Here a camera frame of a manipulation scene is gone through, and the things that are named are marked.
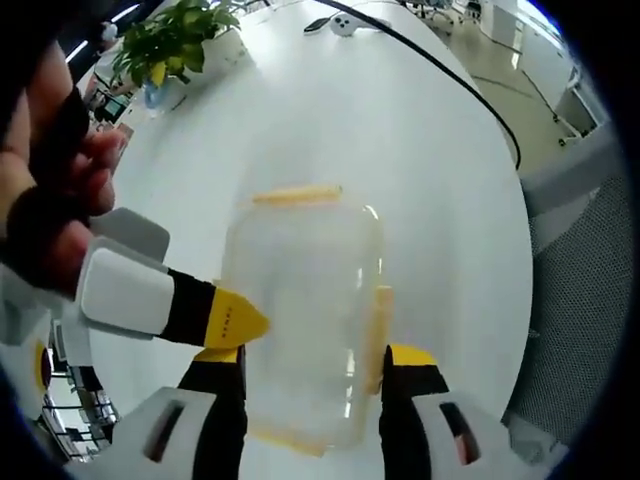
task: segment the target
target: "clear plastic container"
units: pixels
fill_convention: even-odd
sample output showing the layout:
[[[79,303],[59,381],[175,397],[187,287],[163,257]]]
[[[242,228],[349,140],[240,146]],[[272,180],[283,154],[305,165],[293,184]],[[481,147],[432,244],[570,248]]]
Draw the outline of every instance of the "clear plastic container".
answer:
[[[246,347],[249,432],[321,455],[362,436],[386,345],[371,337],[382,229],[339,196],[260,198],[228,231],[221,277],[271,322]]]

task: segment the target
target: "office chair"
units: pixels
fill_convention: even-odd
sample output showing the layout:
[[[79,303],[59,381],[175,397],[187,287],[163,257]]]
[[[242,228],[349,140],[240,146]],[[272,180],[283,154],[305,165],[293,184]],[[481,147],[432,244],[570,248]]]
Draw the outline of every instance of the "office chair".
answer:
[[[459,18],[460,25],[462,25],[467,21],[477,23],[480,21],[481,16],[482,16],[482,5],[480,5],[480,1],[469,0],[467,2],[467,5],[464,7],[464,15],[460,15],[460,18]]]
[[[455,23],[451,15],[446,12],[446,10],[450,10],[451,8],[453,8],[453,0],[415,0],[411,2],[399,1],[399,3],[403,7],[407,7],[407,3],[409,3],[414,8],[419,8],[419,12],[415,13],[416,15],[420,15],[420,17],[424,20],[428,19],[433,21],[436,16],[440,16],[444,18],[452,27]],[[444,30],[438,26],[430,25],[430,28],[434,30],[440,30],[446,35],[451,35],[450,31]]]
[[[594,406],[621,339],[633,276],[623,156],[610,124],[522,178],[533,245],[530,334],[505,423],[544,462]]]

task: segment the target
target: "white table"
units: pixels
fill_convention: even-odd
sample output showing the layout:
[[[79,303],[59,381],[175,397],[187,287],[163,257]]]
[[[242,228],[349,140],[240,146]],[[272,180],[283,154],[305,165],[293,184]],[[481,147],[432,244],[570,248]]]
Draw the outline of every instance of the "white table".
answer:
[[[401,6],[358,8],[473,84]],[[527,213],[503,134],[459,85],[380,32],[303,36],[327,13],[302,2],[244,18],[251,61],[173,113],[134,125],[115,176],[118,204],[169,229],[169,266],[215,278],[237,203],[275,187],[342,185],[383,221],[392,340],[428,348],[452,388],[499,417],[520,368],[532,289]],[[175,385],[194,352],[95,332],[92,348],[122,413]],[[377,428],[369,437],[376,448]]]

